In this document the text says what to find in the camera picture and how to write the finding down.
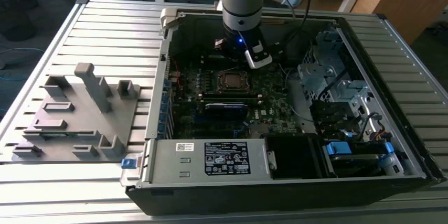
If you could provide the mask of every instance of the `black plastic bracket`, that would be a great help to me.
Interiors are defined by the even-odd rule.
[[[75,4],[86,4],[89,0],[75,0]]]
[[[378,19],[387,20],[385,14],[382,14],[382,13],[375,13],[375,16],[378,17]]]

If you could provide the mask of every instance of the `motherboard chip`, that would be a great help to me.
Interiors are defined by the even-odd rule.
[[[225,71],[217,74],[218,93],[249,93],[249,82],[245,71]]]

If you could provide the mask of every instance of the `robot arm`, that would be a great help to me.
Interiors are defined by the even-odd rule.
[[[259,30],[262,0],[221,0],[221,2],[225,38],[219,43],[239,48],[249,67],[259,68],[271,62]]]

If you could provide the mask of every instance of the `gray plastic stand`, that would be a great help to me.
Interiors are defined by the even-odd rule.
[[[130,80],[107,85],[93,74],[90,63],[74,70],[83,84],[49,76],[47,92],[33,124],[23,130],[26,142],[15,145],[14,161],[118,162],[125,156],[139,86]]]

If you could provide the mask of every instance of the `power supply label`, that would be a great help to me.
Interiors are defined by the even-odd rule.
[[[246,142],[203,143],[205,174],[250,174]]]

